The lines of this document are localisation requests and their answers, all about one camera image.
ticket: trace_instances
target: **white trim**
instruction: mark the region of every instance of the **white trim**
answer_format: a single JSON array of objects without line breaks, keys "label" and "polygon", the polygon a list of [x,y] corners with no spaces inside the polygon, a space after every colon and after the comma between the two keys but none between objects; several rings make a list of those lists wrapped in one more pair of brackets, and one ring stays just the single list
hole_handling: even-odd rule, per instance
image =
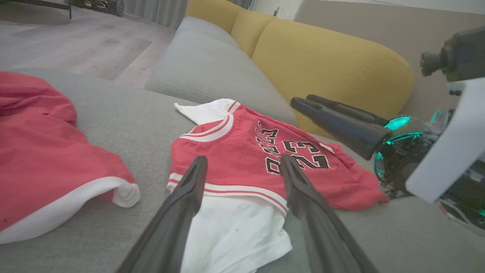
[{"label": "white trim", "polygon": [[[169,179],[173,179],[175,181],[180,181],[180,179],[182,179],[182,177],[183,177],[182,174],[173,172],[173,173],[170,174]],[[175,182],[168,182],[168,184],[167,184],[167,188],[169,188],[170,192],[173,192],[173,190],[175,189],[176,186],[177,186],[177,183],[175,183]],[[247,195],[249,195],[249,196],[261,197],[261,198],[269,201],[270,203],[272,203],[276,207],[278,207],[286,215],[287,212],[280,205],[278,205],[273,200],[266,198],[264,196],[264,195],[267,195],[267,196],[275,199],[282,206],[284,206],[285,209],[288,210],[287,202],[283,197],[281,197],[279,194],[275,193],[274,191],[271,191],[271,190],[268,190],[268,189],[265,189],[265,188],[259,188],[259,187],[253,187],[253,186],[215,185],[215,184],[211,184],[211,183],[206,182],[204,189],[219,191],[217,193],[208,192],[208,191],[204,192],[204,194],[212,195],[212,196],[213,195],[219,195],[219,196],[243,196],[243,195],[247,196]],[[224,191],[241,191],[241,192],[224,192]]]},{"label": "white trim", "polygon": [[201,133],[194,133],[194,134],[191,134],[191,133],[188,133],[188,134],[183,134],[181,135],[181,137],[183,136],[186,136],[186,137],[196,137],[196,136],[201,136],[201,135],[205,135],[205,134],[208,134],[210,132],[214,132],[215,130],[219,129],[222,127],[222,125],[224,125],[224,123],[226,122],[226,120],[229,118],[229,115],[225,116],[224,119],[222,120],[221,123],[219,123],[217,126],[214,126],[213,128],[211,129],[208,129],[207,131],[205,132],[201,132]]},{"label": "white trim", "polygon": [[[288,212],[285,209],[283,209],[280,204],[276,203],[272,199],[267,198],[264,195],[253,193],[253,192],[210,192],[210,191],[204,191],[204,194],[210,195],[210,196],[255,196],[255,197],[262,198],[265,201],[268,201],[269,203],[271,203],[272,205],[277,207],[283,213],[284,217],[286,217],[286,215],[288,214]],[[286,206],[286,201],[282,205],[285,206],[286,209],[288,209],[288,207]]]},{"label": "white trim", "polygon": [[174,180],[180,181],[182,179],[182,177],[183,177],[183,174],[173,172],[173,173],[170,174],[168,179],[174,179]]},{"label": "white trim", "polygon": [[201,135],[205,135],[206,133],[209,133],[208,135],[206,136],[194,136],[195,134],[191,134],[191,135],[181,135],[180,138],[185,138],[185,139],[189,139],[189,140],[193,140],[193,141],[198,141],[198,142],[209,142],[209,141],[214,141],[218,138],[221,138],[223,136],[225,136],[227,133],[229,133],[229,131],[231,130],[232,128],[232,124],[234,123],[234,116],[233,115],[229,115],[228,116],[228,122],[226,125],[224,125],[222,128],[219,127],[219,125],[217,127],[219,127],[220,129],[214,133],[211,133],[213,132],[212,129],[208,130],[208,131],[205,131],[204,133],[199,133]]},{"label": "white trim", "polygon": [[71,218],[86,201],[112,189],[113,203],[119,206],[130,207],[140,199],[136,184],[114,176],[99,178],[70,191],[7,227],[0,232],[0,244],[31,239],[51,231]]},{"label": "white trim", "polygon": [[335,154],[335,152],[333,151],[332,147],[328,147],[327,145],[325,145],[325,144],[323,144],[321,142],[319,142],[319,143],[320,143],[320,146],[324,147],[325,149],[327,149],[327,150],[331,151],[333,154]]},{"label": "white trim", "polygon": [[229,113],[234,113],[240,106],[241,104],[239,102],[234,102],[233,106],[228,109]]}]

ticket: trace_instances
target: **gray floor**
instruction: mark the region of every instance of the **gray floor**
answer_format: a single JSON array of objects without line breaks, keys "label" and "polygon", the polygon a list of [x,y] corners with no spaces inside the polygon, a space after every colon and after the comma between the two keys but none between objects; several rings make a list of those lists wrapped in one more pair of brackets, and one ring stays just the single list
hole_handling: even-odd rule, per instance
[{"label": "gray floor", "polygon": [[0,70],[50,68],[142,88],[174,31],[125,14],[0,4]]}]

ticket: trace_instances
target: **red jersey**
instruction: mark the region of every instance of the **red jersey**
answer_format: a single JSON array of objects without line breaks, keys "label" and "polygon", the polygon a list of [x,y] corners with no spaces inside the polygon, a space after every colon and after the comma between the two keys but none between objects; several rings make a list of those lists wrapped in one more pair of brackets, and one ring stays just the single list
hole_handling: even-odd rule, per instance
[{"label": "red jersey", "polygon": [[140,199],[121,158],[92,146],[72,102],[46,81],[0,71],[0,244],[42,235],[100,196]]},{"label": "red jersey", "polygon": [[282,154],[299,163],[328,203],[359,210],[385,201],[375,175],[339,145],[323,144],[300,129],[261,115],[238,102],[223,120],[201,124],[172,144],[169,186],[182,178],[199,155],[208,159],[205,194],[258,196],[288,212],[280,176]]}]

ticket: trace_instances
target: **yellow cushion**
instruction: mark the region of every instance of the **yellow cushion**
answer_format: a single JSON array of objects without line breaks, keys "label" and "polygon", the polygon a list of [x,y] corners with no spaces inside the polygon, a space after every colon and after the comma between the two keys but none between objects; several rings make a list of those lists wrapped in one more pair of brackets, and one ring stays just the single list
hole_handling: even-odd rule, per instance
[{"label": "yellow cushion", "polygon": [[[274,20],[261,34],[253,62],[281,95],[315,94],[384,118],[398,114],[414,75],[394,51],[374,42],[288,20]],[[296,113],[298,127],[327,136]]]},{"label": "yellow cushion", "polygon": [[211,22],[230,34],[236,17],[242,11],[246,10],[226,0],[189,0],[185,16]]},{"label": "yellow cushion", "polygon": [[234,22],[231,36],[250,58],[258,43],[259,36],[276,17],[255,11],[240,12]]}]

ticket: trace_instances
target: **basketball jersey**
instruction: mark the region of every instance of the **basketball jersey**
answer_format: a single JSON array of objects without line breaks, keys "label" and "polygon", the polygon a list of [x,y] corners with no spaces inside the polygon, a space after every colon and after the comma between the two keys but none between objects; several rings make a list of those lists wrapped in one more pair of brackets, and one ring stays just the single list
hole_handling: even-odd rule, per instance
[{"label": "basketball jersey", "polygon": [[279,161],[282,154],[289,154],[334,208],[360,210],[386,200],[375,175],[356,165],[339,145],[323,144],[238,102],[216,102],[206,113],[178,107],[190,118],[220,115],[223,119],[196,126],[175,140],[169,187],[176,186],[192,161],[204,155],[208,159],[206,195],[256,196],[285,215],[288,207]]}]

